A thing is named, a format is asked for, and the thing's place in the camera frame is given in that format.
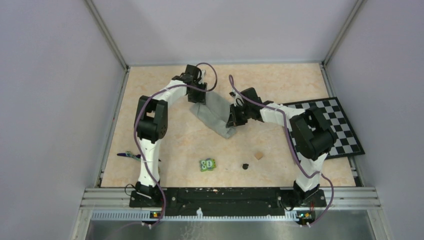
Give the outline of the grey-green cloth napkin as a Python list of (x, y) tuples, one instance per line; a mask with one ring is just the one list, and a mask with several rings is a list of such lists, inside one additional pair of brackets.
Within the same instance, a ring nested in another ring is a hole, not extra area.
[(231, 103), (214, 91), (206, 93), (205, 99), (205, 104), (195, 103), (190, 112), (221, 137), (231, 138), (236, 133), (235, 127), (227, 127)]

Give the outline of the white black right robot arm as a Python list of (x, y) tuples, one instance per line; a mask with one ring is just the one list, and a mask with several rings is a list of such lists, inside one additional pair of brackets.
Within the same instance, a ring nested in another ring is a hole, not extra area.
[(253, 87), (242, 92), (232, 90), (227, 127), (245, 125), (248, 120), (272, 123), (286, 131), (294, 161), (300, 174), (293, 184), (293, 200), (307, 206), (319, 190), (323, 162), (337, 140), (337, 135), (317, 106), (293, 108), (272, 101), (263, 102)]

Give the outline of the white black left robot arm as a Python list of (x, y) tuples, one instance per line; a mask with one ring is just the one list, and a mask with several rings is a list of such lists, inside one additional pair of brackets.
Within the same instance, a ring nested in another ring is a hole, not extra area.
[(159, 151), (168, 131), (168, 110), (178, 99), (187, 97), (191, 103), (206, 103), (206, 72), (198, 65), (187, 65), (180, 75), (151, 96), (138, 100), (134, 121), (134, 140), (141, 154), (140, 174), (135, 192), (149, 207), (160, 202)]

